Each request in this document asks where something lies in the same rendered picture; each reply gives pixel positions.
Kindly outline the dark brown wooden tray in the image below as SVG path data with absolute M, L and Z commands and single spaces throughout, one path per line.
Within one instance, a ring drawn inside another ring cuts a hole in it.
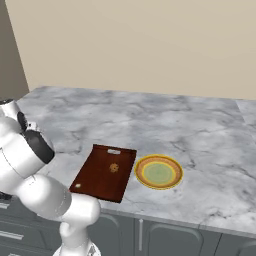
M 136 159 L 136 153 L 134 149 L 94 144 L 69 190 L 100 200 L 120 203 Z M 113 163 L 119 166 L 117 172 L 110 171 L 110 165 Z M 81 187 L 76 188 L 76 184 L 81 184 Z

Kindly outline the yellow orange green plate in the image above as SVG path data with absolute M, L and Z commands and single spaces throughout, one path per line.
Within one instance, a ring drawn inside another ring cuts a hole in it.
M 184 171 L 175 159 L 163 154 L 150 154 L 136 162 L 134 174 L 148 188 L 167 190 L 182 181 Z

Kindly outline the grey cupboard door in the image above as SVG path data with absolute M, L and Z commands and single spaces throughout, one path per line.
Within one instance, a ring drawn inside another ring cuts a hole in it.
M 101 256 L 134 256 L 133 218 L 101 214 L 87 230 Z
M 222 234 L 214 256 L 256 256 L 256 239 Z
M 135 256 L 214 256 L 220 233 L 143 220 L 143 249 L 138 249 L 139 219 L 134 221 Z

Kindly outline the grey drawer front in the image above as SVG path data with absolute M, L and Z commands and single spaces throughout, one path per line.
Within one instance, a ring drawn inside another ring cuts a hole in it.
M 0 237 L 6 242 L 16 242 L 32 248 L 51 251 L 61 245 L 59 225 L 51 222 L 0 219 L 0 230 L 24 235 L 23 240 Z
M 36 220 L 36 214 L 27 209 L 19 200 L 0 201 L 0 203 L 10 204 L 8 209 L 0 208 L 0 216 Z

